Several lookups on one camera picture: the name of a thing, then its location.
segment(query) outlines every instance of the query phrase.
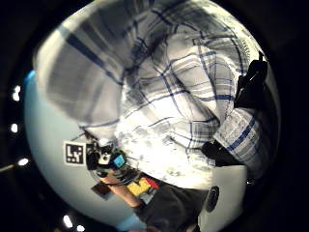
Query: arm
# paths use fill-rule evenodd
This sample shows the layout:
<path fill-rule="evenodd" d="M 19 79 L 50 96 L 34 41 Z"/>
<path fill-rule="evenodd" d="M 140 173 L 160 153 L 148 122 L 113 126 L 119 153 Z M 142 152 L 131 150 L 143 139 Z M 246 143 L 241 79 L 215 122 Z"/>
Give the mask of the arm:
<path fill-rule="evenodd" d="M 100 180 L 106 184 L 116 184 L 120 183 L 120 181 L 114 177 L 112 174 L 108 174 L 104 178 L 100 178 Z M 137 198 L 128 188 L 127 186 L 115 186 L 109 187 L 111 191 L 113 191 L 116 195 L 122 198 L 127 205 L 130 207 L 137 207 L 142 204 L 142 201 Z"/>

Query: small screen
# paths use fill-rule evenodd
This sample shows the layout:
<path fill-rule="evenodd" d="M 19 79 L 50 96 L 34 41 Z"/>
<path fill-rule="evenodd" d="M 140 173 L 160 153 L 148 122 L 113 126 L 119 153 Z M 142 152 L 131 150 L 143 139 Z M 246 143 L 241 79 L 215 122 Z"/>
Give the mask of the small screen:
<path fill-rule="evenodd" d="M 114 163 L 117 167 L 121 167 L 122 165 L 125 164 L 125 160 L 123 158 L 123 156 L 117 156 L 115 159 L 114 159 Z"/>

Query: blue plaid pattern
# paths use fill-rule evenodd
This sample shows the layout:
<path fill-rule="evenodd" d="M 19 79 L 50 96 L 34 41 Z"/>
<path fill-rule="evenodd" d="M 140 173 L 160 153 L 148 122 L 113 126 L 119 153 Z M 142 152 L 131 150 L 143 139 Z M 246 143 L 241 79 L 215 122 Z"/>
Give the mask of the blue plaid pattern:
<path fill-rule="evenodd" d="M 234 108 L 250 43 L 209 1 L 96 1 L 66 19 L 35 56 L 47 98 L 97 138 L 115 140 L 132 167 L 206 189 L 216 139 L 258 178 L 267 119 Z"/>

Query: white wall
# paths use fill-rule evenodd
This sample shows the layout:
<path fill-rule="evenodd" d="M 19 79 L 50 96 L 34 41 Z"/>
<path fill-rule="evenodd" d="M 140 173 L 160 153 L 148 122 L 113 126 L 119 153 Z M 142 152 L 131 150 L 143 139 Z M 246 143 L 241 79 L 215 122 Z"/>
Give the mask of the white wall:
<path fill-rule="evenodd" d="M 51 187 L 74 209 L 90 218 L 124 230 L 133 225 L 141 227 L 120 198 L 113 195 L 105 201 L 91 191 L 96 182 L 86 167 L 64 164 L 63 141 L 81 133 L 78 125 L 46 101 L 38 91 L 34 76 L 27 79 L 25 87 L 28 141 L 34 161 Z"/>

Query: black strap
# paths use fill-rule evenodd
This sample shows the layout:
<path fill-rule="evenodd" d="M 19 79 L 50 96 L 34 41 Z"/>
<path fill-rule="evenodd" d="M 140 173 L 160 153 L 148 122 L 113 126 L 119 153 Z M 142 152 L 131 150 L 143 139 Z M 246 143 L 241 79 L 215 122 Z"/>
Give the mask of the black strap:
<path fill-rule="evenodd" d="M 213 143 L 206 142 L 202 147 L 202 152 L 209 159 L 215 160 L 216 166 L 241 165 L 241 163 L 216 140 L 214 140 Z"/>

